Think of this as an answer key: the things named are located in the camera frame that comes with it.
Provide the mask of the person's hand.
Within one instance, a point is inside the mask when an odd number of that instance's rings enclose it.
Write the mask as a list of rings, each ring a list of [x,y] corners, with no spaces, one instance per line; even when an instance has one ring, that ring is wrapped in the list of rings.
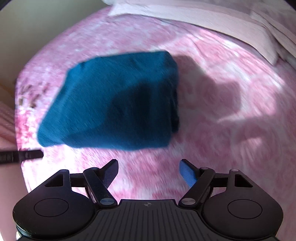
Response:
[[[20,164],[1,165],[1,240],[16,239],[13,208],[25,191]]]

